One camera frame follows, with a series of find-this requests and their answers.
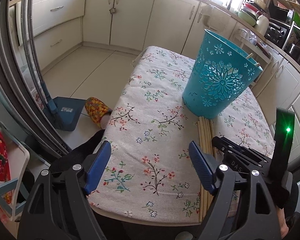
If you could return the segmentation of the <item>blue and white shelf rack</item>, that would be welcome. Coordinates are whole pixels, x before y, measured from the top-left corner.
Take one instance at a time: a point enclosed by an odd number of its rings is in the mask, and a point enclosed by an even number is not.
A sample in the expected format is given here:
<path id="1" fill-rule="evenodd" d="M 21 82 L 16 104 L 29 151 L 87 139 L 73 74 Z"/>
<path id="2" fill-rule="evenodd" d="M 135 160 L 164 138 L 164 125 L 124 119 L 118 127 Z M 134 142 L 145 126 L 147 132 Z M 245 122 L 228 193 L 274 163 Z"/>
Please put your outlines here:
<path id="1" fill-rule="evenodd" d="M 0 220 L 4 223 L 15 221 L 23 211 L 25 201 L 17 199 L 18 194 L 29 195 L 22 185 L 29 159 L 30 153 L 18 140 L 0 130 Z"/>

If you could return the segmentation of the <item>floral tablecloth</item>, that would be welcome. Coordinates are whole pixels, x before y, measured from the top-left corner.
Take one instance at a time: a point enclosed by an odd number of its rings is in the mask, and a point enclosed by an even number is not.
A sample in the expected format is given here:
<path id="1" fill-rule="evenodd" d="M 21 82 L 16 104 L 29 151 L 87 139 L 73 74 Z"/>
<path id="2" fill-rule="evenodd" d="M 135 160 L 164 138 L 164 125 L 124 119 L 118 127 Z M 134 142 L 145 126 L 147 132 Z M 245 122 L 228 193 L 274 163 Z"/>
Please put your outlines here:
<path id="1" fill-rule="evenodd" d="M 188 146 L 199 118 L 183 103 L 194 60 L 151 46 L 136 59 L 104 132 L 111 158 L 88 197 L 101 215 L 148 225 L 199 223 L 200 180 Z M 269 126 L 251 90 L 213 121 L 215 136 L 271 157 Z"/>

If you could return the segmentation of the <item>blue dustpan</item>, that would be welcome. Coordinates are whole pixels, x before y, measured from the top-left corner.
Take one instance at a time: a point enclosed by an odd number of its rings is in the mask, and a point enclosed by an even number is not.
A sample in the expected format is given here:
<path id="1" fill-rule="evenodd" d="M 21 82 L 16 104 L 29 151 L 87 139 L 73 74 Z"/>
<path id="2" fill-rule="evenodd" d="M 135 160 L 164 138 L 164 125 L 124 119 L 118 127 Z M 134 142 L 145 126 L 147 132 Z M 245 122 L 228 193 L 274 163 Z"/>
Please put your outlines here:
<path id="1" fill-rule="evenodd" d="M 72 132 L 75 130 L 86 100 L 56 97 L 47 103 L 43 113 L 55 129 Z"/>

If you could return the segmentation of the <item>yellow patterned slipper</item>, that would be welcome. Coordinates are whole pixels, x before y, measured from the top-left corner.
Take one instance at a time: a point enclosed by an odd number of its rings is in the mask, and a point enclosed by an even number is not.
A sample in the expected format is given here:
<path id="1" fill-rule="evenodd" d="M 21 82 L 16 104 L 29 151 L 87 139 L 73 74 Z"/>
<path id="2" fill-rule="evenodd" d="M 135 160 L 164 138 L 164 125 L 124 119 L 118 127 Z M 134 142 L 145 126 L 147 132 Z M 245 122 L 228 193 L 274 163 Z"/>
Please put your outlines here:
<path id="1" fill-rule="evenodd" d="M 94 124 L 101 129 L 106 129 L 110 120 L 112 109 L 95 97 L 90 97 L 85 102 L 85 110 Z"/>

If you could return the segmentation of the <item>teal perforated plastic basket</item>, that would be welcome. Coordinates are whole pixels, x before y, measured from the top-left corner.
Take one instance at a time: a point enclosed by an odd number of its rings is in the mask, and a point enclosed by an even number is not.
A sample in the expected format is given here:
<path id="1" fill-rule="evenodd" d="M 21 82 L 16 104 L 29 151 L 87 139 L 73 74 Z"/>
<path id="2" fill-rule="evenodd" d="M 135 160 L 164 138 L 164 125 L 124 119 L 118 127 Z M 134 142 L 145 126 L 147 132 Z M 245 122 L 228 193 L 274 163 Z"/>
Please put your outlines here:
<path id="1" fill-rule="evenodd" d="M 189 111 L 214 119 L 241 95 L 263 70 L 253 64 L 245 67 L 247 55 L 233 42 L 206 29 L 183 91 Z"/>

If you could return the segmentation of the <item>white rolling storage cart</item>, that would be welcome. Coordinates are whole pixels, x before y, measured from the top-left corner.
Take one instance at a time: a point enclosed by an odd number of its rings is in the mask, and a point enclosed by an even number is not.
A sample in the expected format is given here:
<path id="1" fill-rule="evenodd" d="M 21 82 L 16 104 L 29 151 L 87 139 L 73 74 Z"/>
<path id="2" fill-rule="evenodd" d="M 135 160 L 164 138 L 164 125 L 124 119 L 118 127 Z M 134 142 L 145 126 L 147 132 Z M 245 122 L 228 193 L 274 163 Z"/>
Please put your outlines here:
<path id="1" fill-rule="evenodd" d="M 261 78 L 263 72 L 269 67 L 271 63 L 273 63 L 273 56 L 270 52 L 264 50 L 262 44 L 260 44 L 260 42 L 258 42 L 256 39 L 254 39 L 253 36 L 251 36 L 250 31 L 247 31 L 243 28 L 234 30 L 232 39 L 233 42 L 237 44 L 241 49 L 243 49 L 247 54 L 252 53 L 253 55 L 251 56 L 251 58 L 254 59 L 263 69 L 261 74 L 258 74 L 258 76 L 252 82 L 252 85 L 250 86 L 254 87 Z"/>

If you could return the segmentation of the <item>white thermos jug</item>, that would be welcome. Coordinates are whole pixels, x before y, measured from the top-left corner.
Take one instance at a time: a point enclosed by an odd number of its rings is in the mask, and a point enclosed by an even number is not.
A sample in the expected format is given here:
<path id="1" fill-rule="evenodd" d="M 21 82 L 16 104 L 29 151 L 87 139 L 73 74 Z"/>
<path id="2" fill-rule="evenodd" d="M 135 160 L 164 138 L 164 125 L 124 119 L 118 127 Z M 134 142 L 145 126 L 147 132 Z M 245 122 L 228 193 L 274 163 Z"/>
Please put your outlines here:
<path id="1" fill-rule="evenodd" d="M 254 26 L 254 28 L 262 35 L 264 36 L 267 32 L 269 26 L 269 20 L 264 14 L 257 14 L 257 21 Z"/>

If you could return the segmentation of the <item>green bowl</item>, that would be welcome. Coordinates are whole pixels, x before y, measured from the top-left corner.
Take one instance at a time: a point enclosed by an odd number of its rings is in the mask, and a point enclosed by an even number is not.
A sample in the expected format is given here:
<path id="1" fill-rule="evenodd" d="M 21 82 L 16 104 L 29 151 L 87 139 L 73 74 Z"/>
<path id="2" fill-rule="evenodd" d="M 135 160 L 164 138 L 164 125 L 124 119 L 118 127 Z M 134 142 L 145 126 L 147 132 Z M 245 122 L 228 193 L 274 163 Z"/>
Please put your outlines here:
<path id="1" fill-rule="evenodd" d="M 251 17 L 247 12 L 240 10 L 238 12 L 238 17 L 242 20 L 244 20 L 245 22 L 247 22 L 249 25 L 251 25 L 252 27 L 255 26 L 256 24 L 256 20 Z"/>

